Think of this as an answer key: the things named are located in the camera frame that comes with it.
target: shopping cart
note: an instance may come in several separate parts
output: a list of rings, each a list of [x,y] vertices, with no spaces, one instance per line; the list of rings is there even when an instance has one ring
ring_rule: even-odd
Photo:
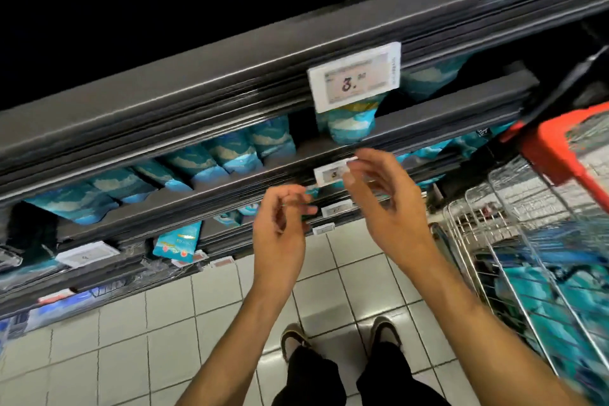
[[[558,376],[608,404],[609,104],[575,114],[542,124],[524,139],[526,158],[444,216],[482,301]]]

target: black pants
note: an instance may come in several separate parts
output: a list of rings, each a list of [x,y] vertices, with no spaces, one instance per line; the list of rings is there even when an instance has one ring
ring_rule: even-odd
[[[362,406],[377,404],[441,405],[449,403],[433,388],[412,378],[410,366],[398,347],[390,342],[375,345],[359,379]],[[336,363],[313,350],[298,347],[287,367],[287,385],[273,406],[344,406],[345,388]]]

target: forearm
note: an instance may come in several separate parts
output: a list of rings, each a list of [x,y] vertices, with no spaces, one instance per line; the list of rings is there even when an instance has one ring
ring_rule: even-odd
[[[176,406],[241,405],[283,304],[254,286]]]
[[[477,299],[432,241],[414,249],[398,266],[433,311],[483,405],[586,404]]]

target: right hand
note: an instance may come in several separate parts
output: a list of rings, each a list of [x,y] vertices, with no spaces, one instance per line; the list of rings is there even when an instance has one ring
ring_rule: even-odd
[[[372,239],[396,264],[407,266],[436,250],[429,232],[421,190],[390,153],[358,149],[348,163],[345,188],[362,210]],[[366,176],[372,182],[364,181]],[[371,187],[391,196],[389,209],[378,203]]]

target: person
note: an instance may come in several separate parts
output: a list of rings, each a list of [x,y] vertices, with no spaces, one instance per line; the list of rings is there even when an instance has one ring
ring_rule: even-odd
[[[465,285],[436,248],[421,191],[390,153],[356,151],[343,175],[373,240],[400,267],[433,311],[483,405],[584,405],[587,402],[503,325]],[[254,280],[231,326],[189,384],[177,406],[241,405],[263,347],[292,292],[305,256],[305,188],[269,188],[253,227]],[[385,210],[372,190],[391,195]],[[373,348],[357,381],[363,406],[389,401],[448,404],[412,378],[392,323],[377,318]],[[287,385],[273,401],[283,405],[344,405],[337,365],[310,346],[299,327],[289,327],[281,348],[288,361]]]

